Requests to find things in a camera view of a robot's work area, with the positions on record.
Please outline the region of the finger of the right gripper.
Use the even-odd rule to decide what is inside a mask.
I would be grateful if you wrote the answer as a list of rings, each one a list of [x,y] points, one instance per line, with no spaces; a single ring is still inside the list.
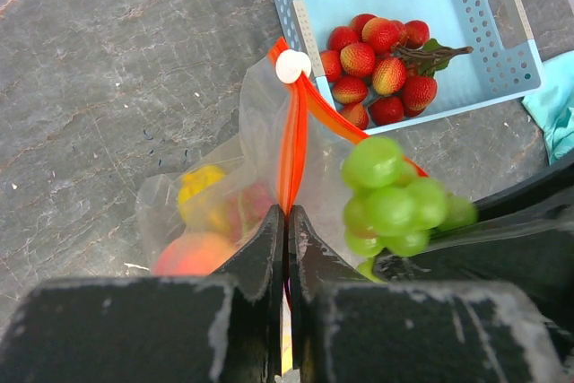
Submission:
[[[385,281],[507,282],[558,325],[573,322],[573,166],[485,202],[477,224],[435,233],[427,250],[380,253]]]

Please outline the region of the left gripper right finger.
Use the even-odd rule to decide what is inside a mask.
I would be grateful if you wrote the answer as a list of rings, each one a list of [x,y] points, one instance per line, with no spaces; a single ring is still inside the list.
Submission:
[[[374,283],[289,220],[293,365],[304,382],[562,382],[542,314],[511,283]]]

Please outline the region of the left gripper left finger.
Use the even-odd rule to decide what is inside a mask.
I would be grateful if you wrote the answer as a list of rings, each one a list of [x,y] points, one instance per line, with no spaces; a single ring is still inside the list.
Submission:
[[[282,368],[284,214],[206,277],[65,278],[1,343],[4,382],[271,382]]]

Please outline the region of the orange peach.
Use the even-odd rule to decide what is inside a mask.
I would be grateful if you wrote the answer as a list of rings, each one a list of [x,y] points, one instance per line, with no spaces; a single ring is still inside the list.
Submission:
[[[187,232],[172,241],[159,255],[156,276],[206,276],[238,250],[236,244],[213,232]]]

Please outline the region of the yellow star fruit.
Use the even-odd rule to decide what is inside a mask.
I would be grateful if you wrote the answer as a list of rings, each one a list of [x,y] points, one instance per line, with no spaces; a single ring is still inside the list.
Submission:
[[[215,231],[226,234],[229,223],[219,189],[214,185],[223,180],[225,171],[213,164],[187,172],[181,178],[178,192],[178,212],[192,231]]]

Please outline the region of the green grape bunch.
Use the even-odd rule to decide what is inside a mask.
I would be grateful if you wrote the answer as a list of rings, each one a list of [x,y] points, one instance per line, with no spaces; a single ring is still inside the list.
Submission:
[[[342,179],[352,190],[343,209],[344,241],[363,257],[357,271],[375,283],[376,256],[384,250],[399,258],[422,253],[435,231],[477,223],[475,204],[419,174],[399,144],[371,136],[356,144],[342,164]]]

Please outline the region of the clear zip top bag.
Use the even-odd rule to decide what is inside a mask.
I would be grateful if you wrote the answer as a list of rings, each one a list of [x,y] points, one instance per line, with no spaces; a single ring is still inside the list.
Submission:
[[[343,209],[352,190],[344,184],[341,170],[353,147],[370,135],[322,99],[309,79],[310,68],[305,53],[290,49],[279,39],[267,57],[245,75],[238,133],[186,172],[145,180],[136,200],[136,214],[151,271],[161,252],[184,233],[213,232],[232,241],[230,229],[226,234],[190,230],[178,212],[181,178],[209,164],[226,173],[214,188],[222,196],[227,221],[228,198],[253,183],[264,182],[274,196],[273,205],[285,214],[302,207],[317,235],[340,258],[354,254],[344,241]],[[237,245],[235,253],[244,245]]]

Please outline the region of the red strawberry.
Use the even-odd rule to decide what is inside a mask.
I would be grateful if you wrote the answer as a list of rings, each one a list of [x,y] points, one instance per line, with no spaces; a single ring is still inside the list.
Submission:
[[[362,103],[368,94],[369,88],[366,83],[352,75],[341,77],[332,89],[333,99],[342,105]]]
[[[367,43],[355,42],[341,50],[340,62],[348,75],[364,78],[372,74],[376,63],[376,54]]]
[[[363,26],[361,38],[376,54],[384,54],[390,52],[399,42],[400,33],[393,22],[375,17]]]

